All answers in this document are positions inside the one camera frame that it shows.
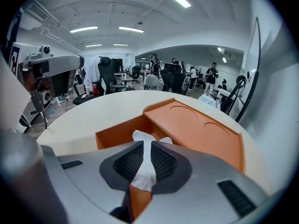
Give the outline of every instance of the ceiling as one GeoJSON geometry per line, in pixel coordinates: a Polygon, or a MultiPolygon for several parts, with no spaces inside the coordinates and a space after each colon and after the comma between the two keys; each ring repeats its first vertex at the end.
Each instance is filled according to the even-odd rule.
{"type": "Polygon", "coordinates": [[[150,62],[150,57],[156,53],[163,62],[171,63],[172,58],[183,60],[186,64],[210,66],[212,62],[231,66],[242,66],[243,52],[235,49],[224,48],[226,54],[220,54],[216,46],[177,46],[169,47],[160,50],[155,50],[140,56],[136,56],[136,60],[141,60],[145,57],[144,62],[150,62]],[[227,63],[224,63],[222,58],[226,58],[227,63]]]}
{"type": "MultiPolygon", "coordinates": [[[[82,47],[113,43],[138,46],[185,31],[209,26],[248,26],[248,0],[187,0],[184,8],[175,0],[39,0],[67,30],[98,26],[72,34],[82,47]],[[119,26],[144,30],[143,34],[119,30],[119,26]]],[[[56,29],[59,24],[47,19],[43,26],[56,29]]]]}

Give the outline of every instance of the wooden floor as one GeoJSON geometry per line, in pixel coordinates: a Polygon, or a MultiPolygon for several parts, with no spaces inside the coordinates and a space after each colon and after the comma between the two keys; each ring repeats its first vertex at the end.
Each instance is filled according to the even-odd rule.
{"type": "MultiPolygon", "coordinates": [[[[134,82],[133,84],[129,84],[131,88],[135,88],[136,90],[143,90],[144,89],[144,79],[139,78],[139,83],[134,82]]],[[[84,93],[83,86],[78,87],[79,94],[84,93]]],[[[187,91],[187,96],[198,99],[204,90],[200,87],[195,87],[192,91],[187,91]]],[[[58,117],[63,115],[64,113],[68,112],[70,109],[75,107],[76,105],[73,104],[73,100],[77,97],[76,93],[70,93],[70,97],[68,100],[64,100],[61,103],[61,107],[55,102],[51,104],[45,111],[45,115],[48,119],[48,126],[53,123],[58,117]]],[[[33,122],[32,127],[28,130],[27,134],[31,137],[37,139],[42,132],[45,130],[45,124],[41,115],[38,115],[36,120],[33,122]]]]}

